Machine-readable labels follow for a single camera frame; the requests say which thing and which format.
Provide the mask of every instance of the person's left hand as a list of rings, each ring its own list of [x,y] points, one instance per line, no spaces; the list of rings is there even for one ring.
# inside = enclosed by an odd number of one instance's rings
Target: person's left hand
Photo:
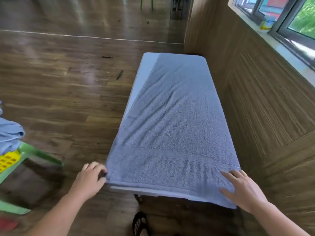
[[[105,177],[98,180],[100,172],[107,172],[106,167],[96,161],[85,164],[73,182],[68,195],[80,198],[83,202],[96,195],[106,182]]]

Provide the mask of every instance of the person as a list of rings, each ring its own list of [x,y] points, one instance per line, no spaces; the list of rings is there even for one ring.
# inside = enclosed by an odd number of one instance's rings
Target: person
[[[106,182],[105,177],[99,179],[100,173],[107,169],[98,162],[85,164],[77,175],[71,189],[26,236],[66,236],[78,211],[85,201],[92,198]],[[221,188],[220,191],[241,209],[253,214],[270,236],[309,236],[304,230],[287,218],[268,202],[259,186],[242,170],[221,172],[235,188],[234,192]],[[139,212],[133,220],[135,236],[149,236],[147,219]]]

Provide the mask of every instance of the window frame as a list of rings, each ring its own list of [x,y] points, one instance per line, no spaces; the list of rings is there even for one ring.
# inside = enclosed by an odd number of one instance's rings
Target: window frame
[[[233,4],[244,12],[250,19],[252,19],[257,25],[259,25],[264,19],[264,15],[259,11],[264,0],[257,0],[255,3],[252,13],[246,11],[239,3],[240,0],[234,0]],[[312,48],[315,50],[315,40],[311,37],[298,33],[289,29],[289,25],[292,20],[296,17],[297,13],[301,10],[304,3],[307,0],[288,0],[282,13],[280,14],[277,21],[274,23],[271,30],[268,32],[276,40],[287,47],[294,55],[301,59],[310,68],[315,70],[315,58],[311,59],[301,49],[296,47],[289,39],[301,43],[302,45]]]

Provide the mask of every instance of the gray towel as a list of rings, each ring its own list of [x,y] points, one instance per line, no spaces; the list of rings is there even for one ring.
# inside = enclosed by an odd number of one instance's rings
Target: gray towel
[[[157,189],[235,208],[218,190],[240,169],[203,57],[161,53],[114,140],[108,183]]]
[[[18,139],[24,135],[25,131],[20,124],[0,118],[0,156],[15,151],[21,144]]]

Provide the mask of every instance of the green stool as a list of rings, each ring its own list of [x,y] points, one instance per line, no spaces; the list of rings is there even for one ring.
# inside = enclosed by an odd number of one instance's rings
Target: green stool
[[[152,11],[153,11],[153,0],[151,0],[151,8],[152,8]]]
[[[44,160],[50,161],[52,163],[56,163],[60,165],[61,167],[63,167],[63,163],[61,160],[54,158],[48,155],[47,153],[42,152],[27,143],[22,142],[21,145],[18,147],[18,151],[21,154],[20,160],[17,163],[15,163],[13,166],[9,167],[8,169],[0,173],[0,184],[30,155],[40,157]],[[0,211],[22,215],[22,214],[26,214],[30,212],[30,209],[15,206],[15,205],[12,205],[12,204],[9,204],[0,200]]]

